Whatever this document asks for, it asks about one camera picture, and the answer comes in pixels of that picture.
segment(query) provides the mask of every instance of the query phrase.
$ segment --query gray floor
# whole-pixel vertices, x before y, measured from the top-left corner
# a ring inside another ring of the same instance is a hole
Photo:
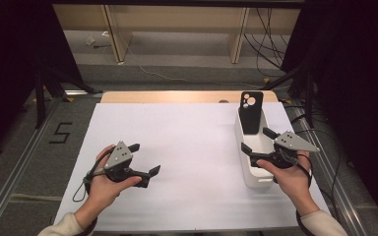
[[[244,42],[239,63],[231,64],[224,34],[201,33],[155,33],[136,32],[130,45],[125,62],[119,65],[114,61],[109,37],[102,32],[66,31],[72,52],[84,81],[95,89],[103,90],[171,90],[171,89],[259,89],[265,78],[260,74],[279,76],[277,70],[262,58],[256,61],[256,53]],[[93,45],[87,40],[93,38]],[[278,50],[285,51],[281,38],[274,38]],[[271,51],[265,54],[277,62]],[[64,85],[66,89],[77,89]],[[286,85],[275,89],[279,98],[288,98]],[[34,132],[35,107],[33,94],[26,102],[26,111],[20,113],[14,121],[5,140],[0,144],[0,190],[11,171],[16,166],[25,147]],[[75,165],[76,157],[82,145],[87,127],[95,105],[100,96],[73,96],[71,102],[57,99],[46,101],[47,107],[54,107],[48,115],[48,123],[42,138],[31,154],[31,160],[17,183],[14,195],[0,215],[0,235],[36,235],[37,232],[52,222]],[[366,235],[378,235],[378,208],[370,194],[361,183],[358,174],[347,165],[347,156],[342,152],[332,132],[329,122],[322,115],[318,104],[314,106],[315,129],[330,163],[339,163],[337,183],[340,183],[361,221]],[[295,118],[301,109],[287,108],[290,119]],[[51,144],[62,137],[55,136],[61,122],[71,125],[63,126],[63,132],[70,136],[66,144]],[[306,129],[303,120],[293,124],[296,132]],[[331,184],[323,173],[323,164],[319,156],[315,161],[315,178],[322,190],[331,194]],[[334,212],[333,203],[326,199],[330,210]],[[346,221],[346,212],[341,212],[341,224],[349,234],[352,223]],[[208,232],[207,235],[260,235],[259,232]],[[264,231],[266,236],[303,235],[297,228]]]

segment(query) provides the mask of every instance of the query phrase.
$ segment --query hand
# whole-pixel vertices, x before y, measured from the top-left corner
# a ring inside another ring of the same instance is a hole
[[[299,150],[297,154],[299,164],[309,171],[311,165],[305,157],[309,156],[309,152]],[[275,176],[282,191],[292,200],[301,216],[319,210],[309,192],[308,176],[299,167],[292,166],[287,169],[279,169],[271,162],[263,159],[258,160],[257,164]]]
[[[96,160],[113,147],[114,146],[108,146],[104,148],[97,155]],[[109,154],[103,158],[96,169],[103,167],[108,159]],[[82,229],[88,228],[92,221],[94,221],[105,208],[109,207],[123,190],[138,184],[140,181],[141,177],[138,176],[130,177],[119,183],[110,181],[105,175],[95,176],[92,180],[91,190],[87,200],[75,212],[76,220]]]

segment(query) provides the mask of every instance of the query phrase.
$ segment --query black phone case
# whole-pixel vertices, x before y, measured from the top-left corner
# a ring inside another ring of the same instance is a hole
[[[244,135],[255,135],[259,133],[262,104],[262,92],[244,91],[241,93],[238,114]]]

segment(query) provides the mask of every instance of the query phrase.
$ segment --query white table surface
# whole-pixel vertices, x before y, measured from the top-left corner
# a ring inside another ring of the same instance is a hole
[[[96,155],[122,140],[140,144],[131,168],[161,165],[149,188],[130,188],[98,218],[96,231],[194,232],[295,227],[295,208],[277,184],[250,189],[243,179],[234,122],[237,103],[98,104],[55,222],[82,203],[73,195]],[[291,130],[280,103],[265,102],[269,127]],[[84,188],[78,194],[82,196]],[[328,211],[316,182],[311,194]]]

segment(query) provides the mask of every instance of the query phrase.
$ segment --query sleeve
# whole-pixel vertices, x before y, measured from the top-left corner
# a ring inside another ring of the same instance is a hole
[[[303,225],[314,235],[344,236],[342,226],[323,210],[318,210],[300,217]]]
[[[76,221],[75,214],[66,213],[59,223],[44,228],[38,236],[72,236],[83,231]]]

